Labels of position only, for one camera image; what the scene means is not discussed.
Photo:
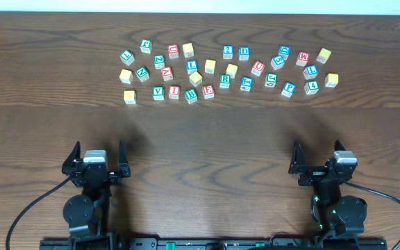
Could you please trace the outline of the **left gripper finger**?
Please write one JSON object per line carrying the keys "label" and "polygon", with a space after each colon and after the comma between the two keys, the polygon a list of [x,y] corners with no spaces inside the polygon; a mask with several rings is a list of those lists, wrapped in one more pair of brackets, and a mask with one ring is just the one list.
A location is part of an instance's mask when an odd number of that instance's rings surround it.
{"label": "left gripper finger", "polygon": [[124,143],[122,140],[119,141],[119,169],[122,175],[122,178],[129,178],[131,176],[131,169],[126,157],[126,149],[124,147]]}
{"label": "left gripper finger", "polygon": [[62,164],[62,173],[65,175],[72,175],[76,169],[76,162],[81,158],[81,144],[79,141],[76,142],[71,153],[65,159]]}

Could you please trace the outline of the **green N block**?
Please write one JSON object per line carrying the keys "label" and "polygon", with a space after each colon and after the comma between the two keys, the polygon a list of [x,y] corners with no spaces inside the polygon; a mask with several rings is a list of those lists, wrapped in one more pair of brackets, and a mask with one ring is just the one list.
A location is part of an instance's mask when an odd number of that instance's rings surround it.
{"label": "green N block", "polygon": [[150,79],[149,71],[145,66],[139,67],[138,69],[136,69],[135,73],[141,83]]}

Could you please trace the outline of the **red E block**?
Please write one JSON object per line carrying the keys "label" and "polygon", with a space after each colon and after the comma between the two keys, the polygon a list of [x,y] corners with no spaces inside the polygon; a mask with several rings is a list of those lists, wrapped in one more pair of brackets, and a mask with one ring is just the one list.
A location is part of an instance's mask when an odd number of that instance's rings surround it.
{"label": "red E block", "polygon": [[205,85],[202,87],[204,99],[211,99],[215,96],[215,89],[213,85]]}

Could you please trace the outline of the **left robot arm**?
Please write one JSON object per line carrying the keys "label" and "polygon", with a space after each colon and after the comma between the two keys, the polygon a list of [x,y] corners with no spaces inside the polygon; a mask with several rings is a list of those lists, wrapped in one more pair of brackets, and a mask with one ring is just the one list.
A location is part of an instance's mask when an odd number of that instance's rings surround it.
{"label": "left robot arm", "polygon": [[111,187],[121,185],[131,176],[124,143],[119,143],[117,171],[108,170],[106,151],[88,150],[81,157],[77,142],[62,164],[62,173],[82,193],[70,198],[63,208],[63,217],[69,225],[71,249],[125,249],[119,233],[108,230]]}

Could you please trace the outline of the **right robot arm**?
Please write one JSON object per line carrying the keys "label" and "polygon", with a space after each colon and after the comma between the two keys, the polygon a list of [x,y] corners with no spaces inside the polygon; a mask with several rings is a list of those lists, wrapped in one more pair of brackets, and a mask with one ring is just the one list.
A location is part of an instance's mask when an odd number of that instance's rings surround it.
{"label": "right robot arm", "polygon": [[355,196],[342,196],[340,185],[352,178],[358,165],[357,157],[346,150],[340,141],[324,165],[311,166],[303,149],[294,142],[289,174],[299,176],[300,186],[311,186],[312,218],[321,226],[322,233],[313,238],[313,245],[322,249],[360,249],[358,235],[364,232],[367,203]]}

